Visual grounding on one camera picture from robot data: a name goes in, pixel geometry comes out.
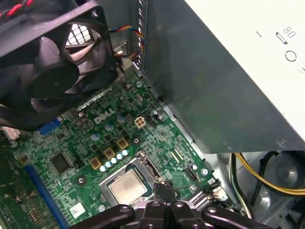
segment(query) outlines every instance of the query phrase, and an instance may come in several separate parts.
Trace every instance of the dell logo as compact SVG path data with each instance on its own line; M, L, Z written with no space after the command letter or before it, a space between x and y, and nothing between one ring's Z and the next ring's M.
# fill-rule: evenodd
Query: dell logo
M101 121L106 120L106 118L110 117L113 114L115 114L115 111L109 108L108 111L105 111L104 113L101 113L99 117L94 118L94 121L96 124L100 124Z

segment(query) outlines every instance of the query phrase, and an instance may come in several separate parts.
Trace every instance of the black cooling fan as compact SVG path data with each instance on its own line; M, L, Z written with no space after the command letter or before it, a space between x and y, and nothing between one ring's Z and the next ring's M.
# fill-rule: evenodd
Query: black cooling fan
M21 2L0 1L0 11ZM70 55L73 24L86 26L94 39ZM72 0L34 0L0 19L0 45L0 126L37 130L117 77L104 12L95 1L78 7Z

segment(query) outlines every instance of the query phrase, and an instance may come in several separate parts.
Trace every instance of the green circuit board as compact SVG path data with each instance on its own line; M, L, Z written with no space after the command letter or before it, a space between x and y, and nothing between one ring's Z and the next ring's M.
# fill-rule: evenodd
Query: green circuit board
M63 114L56 130L36 134L11 150L17 160L35 167L69 225L98 214L100 206L111 207L100 183L139 152L148 156L162 179L173 181L181 199L209 187L212 173L202 174L206 165L133 70L122 84L105 90L81 113L73 109ZM140 129L135 123L139 117L145 121ZM128 155L102 172L100 166L112 151L115 156L122 149ZM197 167L192 174L187 172L190 164Z
M3 229L58 229L26 171L8 152L0 154L0 225Z

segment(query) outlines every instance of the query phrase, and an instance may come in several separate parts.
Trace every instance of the yellow wire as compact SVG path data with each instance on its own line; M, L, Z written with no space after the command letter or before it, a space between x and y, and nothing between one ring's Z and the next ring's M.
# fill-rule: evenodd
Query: yellow wire
M266 185L274 188L277 191L289 194L289 195L294 195L294 196L304 196L305 195L305 188L301 188L301 189L289 189L289 188L284 188L284 187L279 187L276 186L274 184L271 184L270 182L266 181L264 178L262 178L260 175L258 175L250 166L249 164L246 162L246 160L244 160L244 158L242 157L242 155L240 153L235 153L236 157L238 158L238 160L242 163L242 165L253 175L255 176L257 179L259 179L260 181L262 181L263 183L265 183Z

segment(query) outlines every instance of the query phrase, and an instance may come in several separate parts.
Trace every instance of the blue connector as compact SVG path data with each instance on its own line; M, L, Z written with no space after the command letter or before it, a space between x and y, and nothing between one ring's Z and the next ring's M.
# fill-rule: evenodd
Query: blue connector
M46 202L50 212L56 219L58 225L61 229L68 229L69 225L64 216L62 215L61 211L57 207L55 201L53 200L52 196L50 195L49 191L41 181L40 177L38 176L34 166L25 166L24 169L30 176L30 179L33 181L35 187L39 191L40 195L42 196L43 200Z
M61 122L59 121L59 119L58 118L54 118L51 122L45 124L44 126L42 126L37 131L41 135L47 135L48 133L52 132L53 130L55 130L60 125L61 125Z

